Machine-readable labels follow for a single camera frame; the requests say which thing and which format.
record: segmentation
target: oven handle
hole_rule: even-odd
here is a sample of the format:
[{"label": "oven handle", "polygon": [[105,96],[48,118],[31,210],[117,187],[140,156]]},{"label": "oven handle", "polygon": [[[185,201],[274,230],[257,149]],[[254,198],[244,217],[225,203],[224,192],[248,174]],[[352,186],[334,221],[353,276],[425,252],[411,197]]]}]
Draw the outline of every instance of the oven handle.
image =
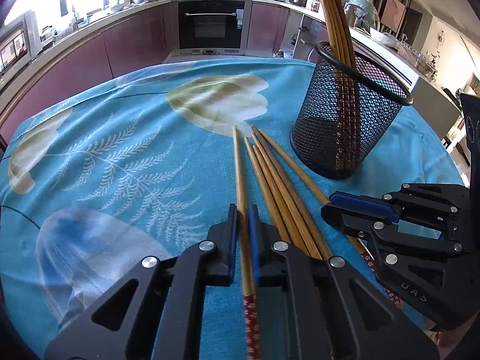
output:
[{"label": "oven handle", "polygon": [[186,13],[185,16],[236,16],[237,13]]}]

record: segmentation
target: table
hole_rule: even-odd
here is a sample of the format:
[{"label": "table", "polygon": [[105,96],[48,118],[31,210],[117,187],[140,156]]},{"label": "table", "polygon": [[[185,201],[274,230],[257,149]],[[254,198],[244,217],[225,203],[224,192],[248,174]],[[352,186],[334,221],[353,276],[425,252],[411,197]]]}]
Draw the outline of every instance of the table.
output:
[{"label": "table", "polygon": [[[215,59],[148,67],[71,97],[23,122],[0,163],[0,280],[10,319],[42,356],[48,342],[147,255],[168,258],[202,240],[235,202],[231,126],[268,132],[292,157],[289,132],[314,65]],[[243,150],[249,204],[270,223]],[[381,197],[403,182],[459,183],[440,140],[404,107],[346,180],[301,166],[328,196]],[[333,251],[374,277],[293,174]],[[432,236],[428,229],[424,235]],[[264,359],[283,359],[282,300],[262,289]],[[417,324],[422,316],[405,305]],[[201,358],[244,359],[239,263],[229,288],[207,288]]]}]

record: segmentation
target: oven door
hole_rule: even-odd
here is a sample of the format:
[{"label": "oven door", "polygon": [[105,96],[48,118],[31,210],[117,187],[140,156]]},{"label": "oven door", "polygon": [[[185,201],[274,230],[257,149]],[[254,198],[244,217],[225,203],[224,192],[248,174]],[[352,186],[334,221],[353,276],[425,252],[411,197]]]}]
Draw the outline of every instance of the oven door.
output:
[{"label": "oven door", "polygon": [[203,0],[178,3],[180,49],[240,49],[243,1]]}]

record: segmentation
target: black mesh pencil cup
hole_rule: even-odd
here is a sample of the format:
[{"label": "black mesh pencil cup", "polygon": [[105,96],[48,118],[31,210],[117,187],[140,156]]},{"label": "black mesh pencil cup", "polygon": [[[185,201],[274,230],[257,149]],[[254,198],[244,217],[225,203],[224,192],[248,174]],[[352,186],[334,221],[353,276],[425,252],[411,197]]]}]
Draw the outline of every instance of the black mesh pencil cup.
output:
[{"label": "black mesh pencil cup", "polygon": [[320,55],[290,133],[295,154],[312,171],[349,177],[397,116],[411,105],[408,89],[378,63],[355,52],[357,71],[317,42]]}]

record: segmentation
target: dish rack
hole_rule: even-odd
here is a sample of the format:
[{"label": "dish rack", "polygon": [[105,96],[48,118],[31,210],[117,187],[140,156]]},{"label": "dish rack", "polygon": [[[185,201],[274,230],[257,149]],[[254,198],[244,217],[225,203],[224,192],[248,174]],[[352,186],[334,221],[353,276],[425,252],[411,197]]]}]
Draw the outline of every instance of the dish rack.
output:
[{"label": "dish rack", "polygon": [[429,80],[434,78],[435,67],[431,62],[420,52],[414,50],[409,44],[400,42],[398,44],[398,55],[403,57],[405,61],[411,64],[418,72],[423,74]]}]

